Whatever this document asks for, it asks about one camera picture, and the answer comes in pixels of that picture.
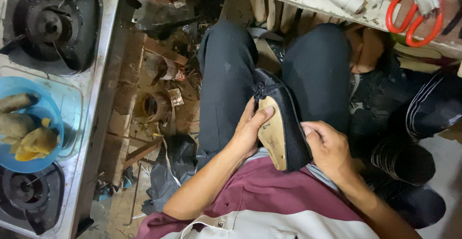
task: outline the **blue plastic bowl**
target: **blue plastic bowl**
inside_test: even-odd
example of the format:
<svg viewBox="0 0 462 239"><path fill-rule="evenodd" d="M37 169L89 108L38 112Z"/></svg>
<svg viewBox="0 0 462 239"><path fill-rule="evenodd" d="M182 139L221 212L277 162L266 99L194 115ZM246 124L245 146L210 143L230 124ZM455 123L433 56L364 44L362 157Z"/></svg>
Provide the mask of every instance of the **blue plastic bowl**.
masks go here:
<svg viewBox="0 0 462 239"><path fill-rule="evenodd" d="M56 148L43 159L33 159L30 161L17 161L14 154L9 153L11 145L0 142L0 165L19 173L32 173L41 171L48 167L58 157L62 148L64 137L64 124L61 112L56 106L51 96L37 83L21 77L1 77L0 78L0 99L19 93L37 94L39 101L36 105L17 111L30 115L36 120L37 127L40 127L39 120L50 118L49 128L59 131L59 139Z"/></svg>

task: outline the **red scissors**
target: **red scissors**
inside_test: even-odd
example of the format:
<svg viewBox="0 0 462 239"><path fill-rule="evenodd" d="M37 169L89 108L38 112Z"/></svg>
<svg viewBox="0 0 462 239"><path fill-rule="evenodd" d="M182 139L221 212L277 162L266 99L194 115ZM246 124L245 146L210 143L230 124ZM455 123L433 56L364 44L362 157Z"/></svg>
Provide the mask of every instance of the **red scissors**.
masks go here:
<svg viewBox="0 0 462 239"><path fill-rule="evenodd" d="M388 6L387 15L385 17L385 23L387 25L387 28L388 28L388 30L390 32L393 32L393 33L401 33L403 31L405 31L407 29L407 27L409 26L409 23L411 22L411 20L414 17L415 13L419 9L417 7L417 4L414 3L411 6L411 9L409 9L409 11L407 12L407 15L404 18L404 21L401 24L401 26L396 28L393 25L393 12L395 11L396 5L400 1L401 0L391 0L390 6ZM417 27L419 27L419 25L423 22L423 20L424 20L424 16L420 15L419 17L417 17L417 19L411 24L411 26L407 30L406 44L408 46L410 46L410 47L421 47L421 46L429 44L433 39L435 39L436 35L438 35L439 30L441 29L441 27L443 25L443 12L442 12L441 9L439 9L438 15L436 16L436 23L435 23L435 26L433 27L433 30L431 31L431 33L427 37L425 37L425 39L423 39L422 41L414 42L412 40L412 36L414 35L414 32L417 29Z"/></svg>

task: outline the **leg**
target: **leg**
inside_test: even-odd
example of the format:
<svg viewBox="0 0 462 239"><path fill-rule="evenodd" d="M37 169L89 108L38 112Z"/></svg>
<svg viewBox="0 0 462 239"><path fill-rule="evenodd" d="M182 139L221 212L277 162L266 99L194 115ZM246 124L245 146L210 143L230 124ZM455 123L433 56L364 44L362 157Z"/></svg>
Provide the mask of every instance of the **leg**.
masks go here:
<svg viewBox="0 0 462 239"><path fill-rule="evenodd" d="M255 68L258 53L252 37L243 27L220 20L205 34L198 59L204 77L198 150L201 168L234 135L252 97L251 70Z"/></svg>
<svg viewBox="0 0 462 239"><path fill-rule="evenodd" d="M288 48L282 80L301 121L320 121L348 132L350 44L337 25L321 24Z"/></svg>

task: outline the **black satin shoe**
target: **black satin shoe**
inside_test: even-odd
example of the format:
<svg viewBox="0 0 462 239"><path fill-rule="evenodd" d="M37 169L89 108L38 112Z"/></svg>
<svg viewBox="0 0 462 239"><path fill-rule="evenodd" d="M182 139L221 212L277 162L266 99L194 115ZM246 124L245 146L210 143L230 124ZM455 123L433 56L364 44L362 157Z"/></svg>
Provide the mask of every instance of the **black satin shoe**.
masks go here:
<svg viewBox="0 0 462 239"><path fill-rule="evenodd" d="M274 116L258 130L276 169L297 171L313 158L286 85L264 69L253 71L256 109L274 107Z"/></svg>

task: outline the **shoe upper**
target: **shoe upper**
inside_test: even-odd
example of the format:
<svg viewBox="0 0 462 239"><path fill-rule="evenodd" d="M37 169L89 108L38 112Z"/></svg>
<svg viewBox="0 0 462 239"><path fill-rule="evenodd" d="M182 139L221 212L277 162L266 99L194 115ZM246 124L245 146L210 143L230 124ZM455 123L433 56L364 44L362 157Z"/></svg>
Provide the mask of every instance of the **shoe upper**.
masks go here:
<svg viewBox="0 0 462 239"><path fill-rule="evenodd" d="M264 69L255 69L253 77L256 109L258 108L258 100L269 96L276 101L282 114L287 164L285 172L297 171L311 162L313 158L298 121L292 96L281 80Z"/></svg>

